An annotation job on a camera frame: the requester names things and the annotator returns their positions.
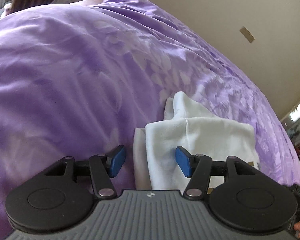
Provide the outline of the purple bed cover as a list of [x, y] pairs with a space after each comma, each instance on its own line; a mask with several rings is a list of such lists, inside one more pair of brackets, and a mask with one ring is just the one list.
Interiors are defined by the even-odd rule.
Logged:
[[164, 116], [185, 92], [253, 126], [261, 170], [300, 185], [300, 161], [267, 98], [235, 64], [149, 0], [49, 4], [0, 20], [0, 239], [10, 191], [65, 155], [86, 159]]

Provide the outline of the beige wall switch plate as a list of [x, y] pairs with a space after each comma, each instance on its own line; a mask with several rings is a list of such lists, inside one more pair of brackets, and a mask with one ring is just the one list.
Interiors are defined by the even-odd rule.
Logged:
[[239, 31], [247, 39], [249, 43], [254, 42], [255, 40], [254, 36], [246, 27], [242, 27]]

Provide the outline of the white printed t-shirt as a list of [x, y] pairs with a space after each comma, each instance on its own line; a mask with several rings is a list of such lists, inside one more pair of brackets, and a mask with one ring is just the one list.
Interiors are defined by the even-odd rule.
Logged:
[[133, 140], [135, 187], [138, 190], [180, 190], [189, 179], [175, 160], [175, 149], [204, 154], [215, 161], [237, 156], [258, 168], [254, 128], [217, 117], [184, 92], [168, 98], [164, 119], [136, 128]]

